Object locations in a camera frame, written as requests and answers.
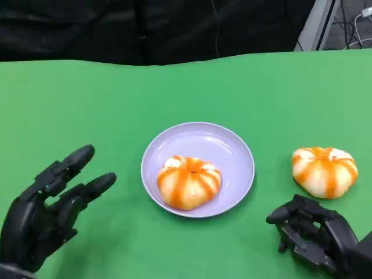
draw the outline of black backdrop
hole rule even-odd
[[[314,1],[0,0],[0,60],[166,65],[292,51]]]

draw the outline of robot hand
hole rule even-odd
[[[86,145],[63,161],[55,161],[13,201],[0,236],[0,275],[5,274],[1,278],[33,278],[45,259],[77,234],[73,226],[78,214],[114,184],[115,174],[107,173],[45,204],[66,188],[94,152],[92,145]]]
[[[294,255],[337,278],[355,273],[354,250],[358,240],[346,219],[318,201],[295,195],[266,219],[280,235],[279,251],[291,248]]]

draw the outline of lavender plate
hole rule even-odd
[[[156,178],[173,155],[200,158],[221,171],[221,190],[212,201],[190,211],[173,209],[163,202]],[[203,218],[221,214],[244,198],[253,183],[255,164],[248,146],[232,131],[211,123],[194,122],[159,134],[145,151],[141,175],[147,193],[162,208],[180,216]]]

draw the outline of plate rim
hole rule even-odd
[[[236,136],[242,143],[243,143],[243,146],[246,148],[246,150],[248,151],[248,154],[249,156],[251,157],[252,159],[252,178],[251,180],[248,182],[248,186],[246,188],[246,191],[243,193],[242,197],[240,199],[238,199],[237,201],[235,201],[234,203],[231,204],[231,206],[229,206],[227,209],[224,209],[220,212],[216,212],[216,213],[213,213],[213,214],[205,214],[205,215],[202,215],[202,216],[194,216],[194,215],[191,215],[189,213],[187,213],[187,211],[184,211],[184,212],[181,212],[177,209],[173,209],[173,208],[168,208],[167,206],[165,206],[164,204],[160,203],[158,200],[156,200],[152,195],[151,193],[149,192],[149,189],[148,189],[148,186],[147,184],[145,183],[145,179],[144,179],[144,160],[146,158],[146,155],[150,149],[150,147],[153,145],[153,143],[159,138],[161,137],[163,134],[165,134],[166,132],[168,132],[169,130],[172,130],[174,128],[177,128],[177,127],[180,127],[180,126],[185,126],[185,125],[191,125],[191,124],[206,124],[206,125],[211,125],[211,126],[215,126],[215,127],[218,127],[218,128],[222,128],[223,130],[226,130],[227,132],[231,133],[232,135]],[[151,199],[157,204],[159,205],[161,208],[163,208],[164,210],[168,211],[168,212],[171,212],[175,215],[179,215],[179,216],[182,216],[182,217],[187,217],[187,218],[197,218],[197,219],[200,219],[200,218],[208,218],[208,217],[213,217],[213,216],[218,216],[222,213],[225,213],[229,210],[231,210],[232,208],[236,207],[246,196],[247,194],[249,193],[249,191],[251,190],[252,188],[252,184],[253,184],[253,181],[255,179],[255,158],[253,157],[253,154],[251,152],[251,150],[249,149],[248,145],[245,143],[245,141],[238,135],[236,134],[235,132],[231,131],[230,129],[228,128],[225,128],[221,125],[218,125],[218,124],[214,124],[214,123],[210,123],[210,122],[185,122],[185,123],[181,123],[181,124],[177,124],[177,125],[173,125],[167,129],[165,129],[164,131],[162,131],[160,134],[158,134],[150,143],[149,145],[147,146],[143,156],[142,156],[142,160],[141,160],[141,178],[142,178],[142,184],[147,192],[147,194],[151,197]]]

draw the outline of green tablecloth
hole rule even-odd
[[[96,156],[76,179],[118,181],[82,213],[79,235],[50,257],[41,279],[323,278],[277,252],[266,215],[304,194],[291,176],[300,146],[351,153],[356,185],[322,204],[359,238],[372,230],[372,52],[246,55],[165,67],[74,61],[0,64],[0,220],[55,159],[90,143]],[[235,209],[206,220],[167,213],[146,194],[142,154],[164,129],[209,121],[252,150],[256,178]]]

